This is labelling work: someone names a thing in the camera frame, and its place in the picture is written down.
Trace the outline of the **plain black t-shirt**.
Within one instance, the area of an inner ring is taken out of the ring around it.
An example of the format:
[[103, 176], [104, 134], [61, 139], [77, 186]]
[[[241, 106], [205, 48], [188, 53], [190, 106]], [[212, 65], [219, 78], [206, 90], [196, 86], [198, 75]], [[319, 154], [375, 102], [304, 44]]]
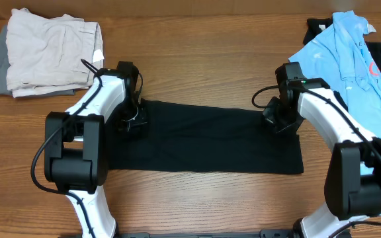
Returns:
[[148, 122], [125, 134], [106, 127], [108, 167], [167, 172], [304, 172], [299, 136], [274, 134], [261, 113], [143, 101]]

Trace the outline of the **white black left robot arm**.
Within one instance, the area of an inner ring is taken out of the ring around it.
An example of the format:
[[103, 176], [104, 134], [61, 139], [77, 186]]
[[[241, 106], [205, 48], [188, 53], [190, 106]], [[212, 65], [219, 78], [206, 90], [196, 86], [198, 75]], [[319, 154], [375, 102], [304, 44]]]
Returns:
[[100, 68], [86, 60], [94, 83], [64, 112], [46, 117], [44, 175], [55, 184], [54, 193], [66, 196], [81, 224], [81, 237], [119, 237], [118, 224], [108, 208], [103, 184], [108, 175], [108, 143], [140, 138], [148, 126], [140, 102], [143, 77], [129, 61], [115, 69]]

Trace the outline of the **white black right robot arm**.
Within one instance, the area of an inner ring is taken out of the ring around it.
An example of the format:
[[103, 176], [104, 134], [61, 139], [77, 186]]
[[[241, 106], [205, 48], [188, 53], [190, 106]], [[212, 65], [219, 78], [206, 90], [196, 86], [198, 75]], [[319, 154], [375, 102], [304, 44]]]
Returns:
[[381, 226], [381, 138], [363, 128], [321, 78], [306, 78], [300, 64], [275, 71], [279, 91], [264, 107], [263, 125], [278, 136], [297, 132], [309, 121], [331, 151], [325, 203], [298, 219], [292, 229], [264, 229], [261, 237], [350, 237], [356, 225]]

